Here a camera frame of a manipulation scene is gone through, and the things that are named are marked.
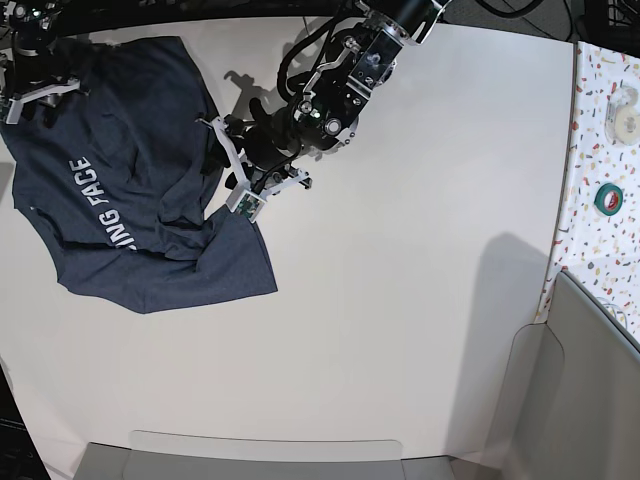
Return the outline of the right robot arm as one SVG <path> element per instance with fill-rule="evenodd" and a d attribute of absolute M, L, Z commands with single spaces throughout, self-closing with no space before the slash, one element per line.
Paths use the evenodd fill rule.
<path fill-rule="evenodd" d="M 30 104 L 51 109 L 67 95 L 87 93 L 65 58 L 55 52 L 55 24 L 64 1 L 3 1 L 1 27 L 9 51 L 1 54 L 1 122 L 16 125 Z"/>

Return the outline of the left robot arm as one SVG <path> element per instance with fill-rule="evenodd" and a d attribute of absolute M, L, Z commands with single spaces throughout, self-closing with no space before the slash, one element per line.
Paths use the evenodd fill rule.
<path fill-rule="evenodd" d="M 281 108 L 259 98 L 251 117 L 223 119 L 223 131 L 246 156 L 240 170 L 251 192 L 291 177 L 298 158 L 331 154 L 350 143 L 373 91 L 393 74 L 404 46 L 420 45 L 445 1 L 344 1 L 335 15 L 283 57 L 276 78 Z"/>

